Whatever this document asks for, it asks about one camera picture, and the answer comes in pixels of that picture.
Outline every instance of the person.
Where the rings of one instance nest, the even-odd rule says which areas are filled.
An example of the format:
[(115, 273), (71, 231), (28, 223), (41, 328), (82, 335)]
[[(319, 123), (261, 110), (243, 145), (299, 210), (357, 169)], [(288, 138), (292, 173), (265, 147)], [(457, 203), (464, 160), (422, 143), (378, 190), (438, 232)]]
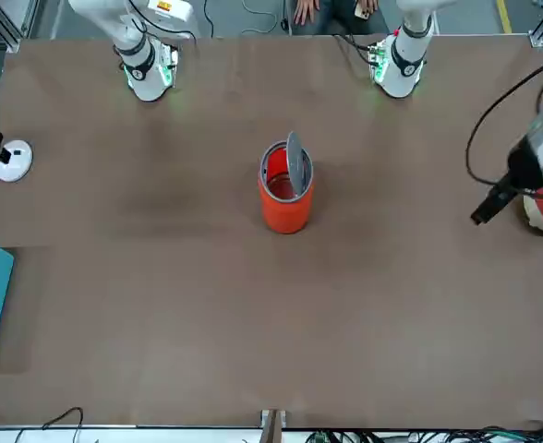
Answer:
[[(379, 0), (293, 0), (296, 1), (294, 13), (295, 35), (326, 34), (335, 18), (345, 28), (346, 33), (372, 34), (388, 33), (384, 16), (379, 9)], [(362, 10), (369, 10), (370, 17), (356, 17), (356, 2)]]

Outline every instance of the green led light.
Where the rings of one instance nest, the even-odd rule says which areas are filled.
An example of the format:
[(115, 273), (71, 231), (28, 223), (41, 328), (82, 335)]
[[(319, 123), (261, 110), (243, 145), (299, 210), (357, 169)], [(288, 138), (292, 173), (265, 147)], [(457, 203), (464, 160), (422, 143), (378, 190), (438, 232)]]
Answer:
[(133, 90), (134, 87), (132, 86), (132, 78), (125, 69), (124, 72), (126, 73), (127, 85)]
[(165, 86), (171, 86), (171, 83), (173, 83), (173, 73), (171, 72), (171, 69), (168, 67), (160, 67), (159, 72), (161, 72), (161, 77), (163, 77), (163, 83)]

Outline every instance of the person's hand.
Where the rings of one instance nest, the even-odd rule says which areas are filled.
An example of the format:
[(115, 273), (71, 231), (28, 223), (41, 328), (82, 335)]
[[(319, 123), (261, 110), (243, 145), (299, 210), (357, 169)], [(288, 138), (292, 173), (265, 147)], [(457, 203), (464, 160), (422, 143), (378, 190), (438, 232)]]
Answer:
[(319, 10), (319, 0), (298, 0), (294, 13), (294, 23), (304, 25), (308, 15), (310, 15), (310, 22), (314, 23), (315, 9)]
[(368, 10), (370, 14), (374, 14), (379, 10), (379, 0), (358, 0), (362, 5), (362, 10)]

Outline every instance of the white mount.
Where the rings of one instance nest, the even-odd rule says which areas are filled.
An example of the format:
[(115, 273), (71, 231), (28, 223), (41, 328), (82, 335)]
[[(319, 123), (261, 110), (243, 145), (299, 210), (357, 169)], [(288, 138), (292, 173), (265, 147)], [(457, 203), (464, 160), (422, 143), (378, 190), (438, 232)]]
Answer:
[(457, 0), (397, 0), (403, 12), (403, 24), (398, 34), (389, 35), (371, 47), (370, 76), (374, 82), (395, 99), (413, 92), (425, 64), (426, 50), (434, 35), (436, 9)]
[(23, 140), (13, 140), (5, 144), (5, 149), (11, 153), (11, 158), (7, 164), (0, 162), (0, 180), (17, 182), (30, 170), (31, 146)]
[[(183, 0), (69, 0), (69, 3), (75, 12), (112, 39), (124, 62), (128, 86), (144, 102), (154, 102), (174, 86), (178, 63), (178, 51), (149, 33), (189, 38), (188, 33), (172, 33), (187, 30), (199, 36), (193, 7)], [(137, 17), (134, 6), (163, 30)]]

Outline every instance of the metal frame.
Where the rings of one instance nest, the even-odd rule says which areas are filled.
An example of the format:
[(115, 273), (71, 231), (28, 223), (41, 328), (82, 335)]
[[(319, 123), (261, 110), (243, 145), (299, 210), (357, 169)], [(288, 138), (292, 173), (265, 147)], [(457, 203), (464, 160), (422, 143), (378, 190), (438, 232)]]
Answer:
[(19, 48), (19, 42), (29, 37), (39, 5), (40, 0), (30, 0), (20, 27), (13, 22), (7, 12), (0, 6), (0, 41), (5, 43), (10, 52), (16, 52)]
[(528, 32), (528, 37), (533, 48), (543, 48), (543, 18), (533, 30)]
[(23, 38), (23, 34), (17, 29), (11, 19), (5, 14), (0, 7), (0, 38), (6, 43), (8, 49), (16, 52), (19, 48), (19, 41)]

